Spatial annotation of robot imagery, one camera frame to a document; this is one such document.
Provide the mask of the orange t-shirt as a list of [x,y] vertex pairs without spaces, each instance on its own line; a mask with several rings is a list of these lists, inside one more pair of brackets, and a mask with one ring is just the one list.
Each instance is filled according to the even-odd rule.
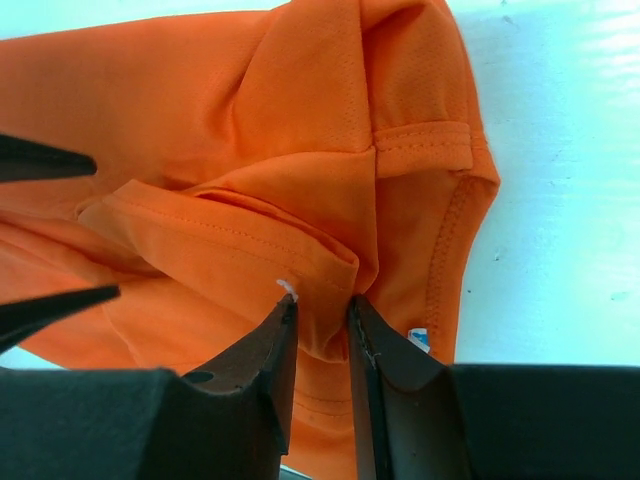
[[97,163],[92,177],[2,186],[2,300],[121,287],[28,352],[186,373],[288,283],[287,462],[315,479],[356,477],[352,296],[453,360],[499,177],[445,2],[292,1],[5,40],[1,129]]

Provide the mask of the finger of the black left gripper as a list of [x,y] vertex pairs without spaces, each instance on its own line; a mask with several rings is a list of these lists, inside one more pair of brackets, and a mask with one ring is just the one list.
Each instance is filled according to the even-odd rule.
[[119,287],[109,285],[2,304],[1,349],[9,350],[55,322],[119,296]]
[[1,135],[2,183],[66,179],[95,173],[96,163],[88,155]]

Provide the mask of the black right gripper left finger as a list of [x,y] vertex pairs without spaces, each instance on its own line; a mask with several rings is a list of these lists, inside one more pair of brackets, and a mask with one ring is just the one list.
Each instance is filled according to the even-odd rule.
[[298,305],[191,372],[1,372],[5,479],[276,479],[291,438]]

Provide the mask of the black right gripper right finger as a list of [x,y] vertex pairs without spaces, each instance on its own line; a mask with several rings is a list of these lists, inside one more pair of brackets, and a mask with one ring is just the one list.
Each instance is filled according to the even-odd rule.
[[445,365],[348,310],[361,479],[635,479],[635,367]]

